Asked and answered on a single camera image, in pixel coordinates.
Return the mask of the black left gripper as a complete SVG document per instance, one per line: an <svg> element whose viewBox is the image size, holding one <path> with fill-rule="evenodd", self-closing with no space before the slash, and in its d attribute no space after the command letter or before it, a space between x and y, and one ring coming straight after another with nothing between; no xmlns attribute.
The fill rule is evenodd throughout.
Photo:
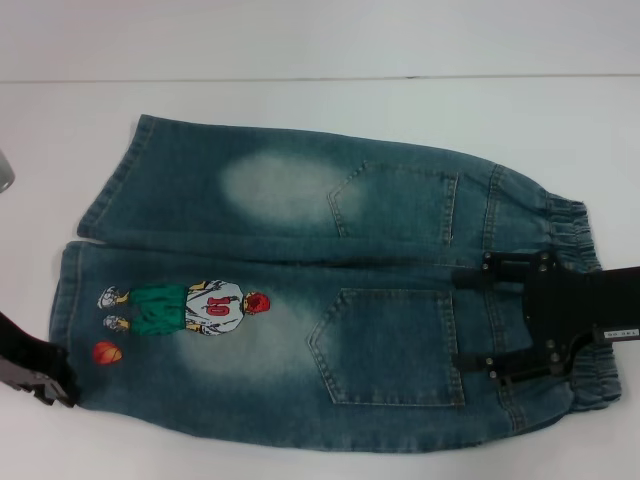
<svg viewBox="0 0 640 480"><path fill-rule="evenodd" d="M75 406L78 389L70 376L67 353L61 347L35 338L1 314L1 381L15 387L31 386L45 405L59 402Z"/></svg>

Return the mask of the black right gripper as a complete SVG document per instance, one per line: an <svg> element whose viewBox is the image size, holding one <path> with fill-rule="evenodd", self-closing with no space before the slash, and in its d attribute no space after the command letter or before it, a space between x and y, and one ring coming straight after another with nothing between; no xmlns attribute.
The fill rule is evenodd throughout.
<svg viewBox="0 0 640 480"><path fill-rule="evenodd" d="M639 339L639 269L576 273L551 251L485 251L478 269L455 271L458 289L524 284L524 315L533 346L502 354L458 353L461 373L483 372L501 385L567 373L583 347Z"/></svg>

